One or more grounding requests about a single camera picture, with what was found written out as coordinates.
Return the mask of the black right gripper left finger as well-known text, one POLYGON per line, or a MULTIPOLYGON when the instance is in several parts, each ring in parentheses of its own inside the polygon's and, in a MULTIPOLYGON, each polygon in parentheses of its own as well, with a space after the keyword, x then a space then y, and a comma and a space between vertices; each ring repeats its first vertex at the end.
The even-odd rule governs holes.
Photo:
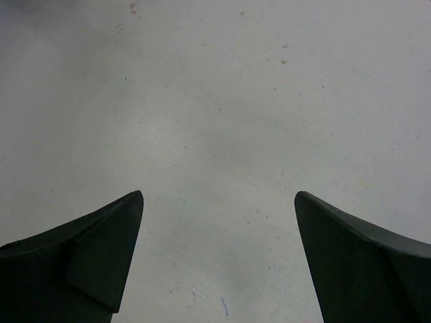
POLYGON ((1 247, 2 322, 110 322, 120 310, 143 215, 136 190, 1 247))

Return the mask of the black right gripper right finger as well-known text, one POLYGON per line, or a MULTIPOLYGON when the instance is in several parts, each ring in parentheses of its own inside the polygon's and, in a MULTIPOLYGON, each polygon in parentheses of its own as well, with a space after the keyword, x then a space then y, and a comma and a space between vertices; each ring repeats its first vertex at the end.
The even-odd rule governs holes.
POLYGON ((430 245, 300 191, 294 199, 324 322, 429 322, 430 245))

